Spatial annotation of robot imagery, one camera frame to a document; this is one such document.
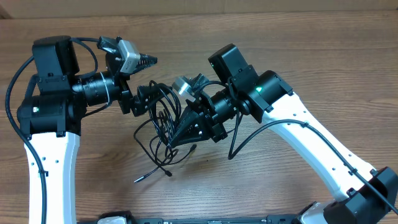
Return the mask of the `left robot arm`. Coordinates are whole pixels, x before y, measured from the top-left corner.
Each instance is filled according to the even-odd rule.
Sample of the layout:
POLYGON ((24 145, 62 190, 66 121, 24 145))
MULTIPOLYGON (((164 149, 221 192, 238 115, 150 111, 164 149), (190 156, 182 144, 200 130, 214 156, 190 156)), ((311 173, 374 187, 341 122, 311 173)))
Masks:
POLYGON ((17 110, 19 130, 29 161, 29 222, 75 223, 75 164, 81 121, 88 107, 100 112, 117 102, 124 114, 144 114, 156 99, 153 89, 140 86, 133 95, 130 76, 157 63, 119 37, 99 37, 106 70, 80 73, 74 46, 88 45, 84 37, 67 35, 36 40, 32 76, 17 110))

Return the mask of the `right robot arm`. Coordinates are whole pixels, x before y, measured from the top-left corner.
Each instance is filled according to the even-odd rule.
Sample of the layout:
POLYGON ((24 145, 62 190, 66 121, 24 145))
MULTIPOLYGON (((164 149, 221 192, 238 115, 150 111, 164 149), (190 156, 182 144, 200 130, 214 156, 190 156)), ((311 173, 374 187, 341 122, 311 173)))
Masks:
POLYGON ((397 174, 376 169, 356 156, 305 107, 298 94, 276 72, 258 74, 237 46, 228 44, 209 59, 223 89, 205 93, 204 75, 178 77, 173 88, 187 101, 170 147, 227 137, 224 122, 252 116, 260 130, 284 139, 318 174, 333 199, 314 202, 292 223, 377 223, 396 211, 397 174))

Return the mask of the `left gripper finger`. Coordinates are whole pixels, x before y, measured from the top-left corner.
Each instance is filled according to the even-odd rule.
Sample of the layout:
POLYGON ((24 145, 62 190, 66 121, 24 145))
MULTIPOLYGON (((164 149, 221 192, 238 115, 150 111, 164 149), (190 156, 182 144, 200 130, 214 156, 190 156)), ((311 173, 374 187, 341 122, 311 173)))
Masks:
POLYGON ((159 83, 155 86, 138 86, 137 94, 132 97, 132 112, 135 117, 145 114, 150 105, 153 105, 156 100, 163 98, 164 92, 166 95, 172 89, 171 86, 159 83))
POLYGON ((145 70, 153 65, 155 65, 158 62, 157 57, 153 57, 151 55, 147 54, 140 54, 140 59, 138 60, 138 63, 134 70, 131 72, 131 74, 138 73, 142 70, 145 70))

